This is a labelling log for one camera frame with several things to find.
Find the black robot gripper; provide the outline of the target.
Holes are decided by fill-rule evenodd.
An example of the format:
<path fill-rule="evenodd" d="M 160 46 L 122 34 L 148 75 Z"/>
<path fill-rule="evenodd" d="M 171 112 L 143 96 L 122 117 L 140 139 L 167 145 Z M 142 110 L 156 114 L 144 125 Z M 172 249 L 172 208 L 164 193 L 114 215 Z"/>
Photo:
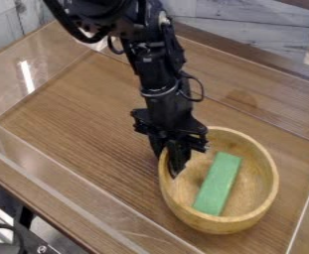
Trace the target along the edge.
<path fill-rule="evenodd" d="M 166 146 L 168 172 L 176 178 L 191 158 L 191 150 L 206 151 L 207 127 L 193 115 L 193 102 L 180 92 L 143 94 L 146 108 L 131 110 L 134 130 L 148 137 L 155 157 Z"/>

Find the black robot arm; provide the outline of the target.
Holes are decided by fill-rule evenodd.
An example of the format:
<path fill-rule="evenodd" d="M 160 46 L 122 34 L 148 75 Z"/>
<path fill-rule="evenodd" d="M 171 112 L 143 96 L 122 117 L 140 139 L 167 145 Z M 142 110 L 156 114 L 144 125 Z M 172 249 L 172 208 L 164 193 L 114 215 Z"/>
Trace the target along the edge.
<path fill-rule="evenodd" d="M 116 38 L 139 78 L 146 106 L 131 111 L 134 130 L 146 135 L 155 154 L 168 154 L 168 173 L 178 176 L 191 152 L 206 150 L 206 126 L 193 116 L 195 79 L 183 71 L 185 50 L 160 0 L 67 0 L 48 3 L 60 24 L 81 42 Z"/>

